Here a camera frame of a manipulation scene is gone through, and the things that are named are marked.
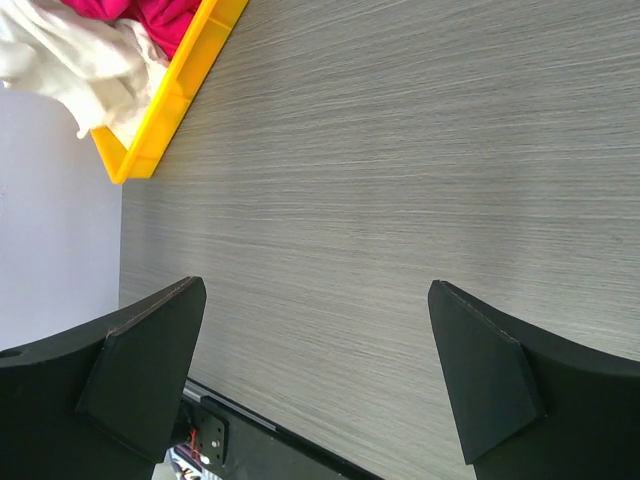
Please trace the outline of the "white t shirt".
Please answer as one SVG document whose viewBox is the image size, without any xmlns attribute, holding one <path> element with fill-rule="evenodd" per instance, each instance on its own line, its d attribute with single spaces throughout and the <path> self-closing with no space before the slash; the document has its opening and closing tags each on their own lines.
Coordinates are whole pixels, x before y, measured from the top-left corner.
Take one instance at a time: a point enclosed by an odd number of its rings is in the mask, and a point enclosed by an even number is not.
<svg viewBox="0 0 640 480">
<path fill-rule="evenodd" d="M 135 20 L 80 16 L 60 1 L 1 4 L 1 82 L 63 104 L 79 137 L 107 127 L 133 143 L 169 60 Z"/>
</svg>

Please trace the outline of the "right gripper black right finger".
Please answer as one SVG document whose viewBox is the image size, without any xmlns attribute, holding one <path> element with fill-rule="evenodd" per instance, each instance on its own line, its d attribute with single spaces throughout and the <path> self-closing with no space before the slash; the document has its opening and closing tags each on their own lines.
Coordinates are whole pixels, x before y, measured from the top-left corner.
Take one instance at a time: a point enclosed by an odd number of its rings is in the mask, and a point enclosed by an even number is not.
<svg viewBox="0 0 640 480">
<path fill-rule="evenodd" d="M 432 282 L 428 308 L 466 464 L 479 479 L 636 479 L 639 364 Z"/>
</svg>

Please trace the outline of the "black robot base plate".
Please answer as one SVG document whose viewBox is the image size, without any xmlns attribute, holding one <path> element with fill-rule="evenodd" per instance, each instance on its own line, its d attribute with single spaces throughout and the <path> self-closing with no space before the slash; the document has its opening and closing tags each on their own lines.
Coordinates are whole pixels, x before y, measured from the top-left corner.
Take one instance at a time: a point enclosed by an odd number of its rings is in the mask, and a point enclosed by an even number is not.
<svg viewBox="0 0 640 480">
<path fill-rule="evenodd" d="M 376 479 L 365 468 L 189 379 L 168 451 L 180 479 Z"/>
</svg>

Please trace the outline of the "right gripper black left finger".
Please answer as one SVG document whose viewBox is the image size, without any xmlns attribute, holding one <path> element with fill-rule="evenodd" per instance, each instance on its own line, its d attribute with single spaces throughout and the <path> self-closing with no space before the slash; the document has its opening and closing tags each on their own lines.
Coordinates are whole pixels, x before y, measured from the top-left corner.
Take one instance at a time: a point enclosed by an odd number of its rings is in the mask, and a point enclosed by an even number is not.
<svg viewBox="0 0 640 480">
<path fill-rule="evenodd" d="M 164 459 L 202 324 L 186 277 L 1 354 L 4 479 L 149 479 Z"/>
</svg>

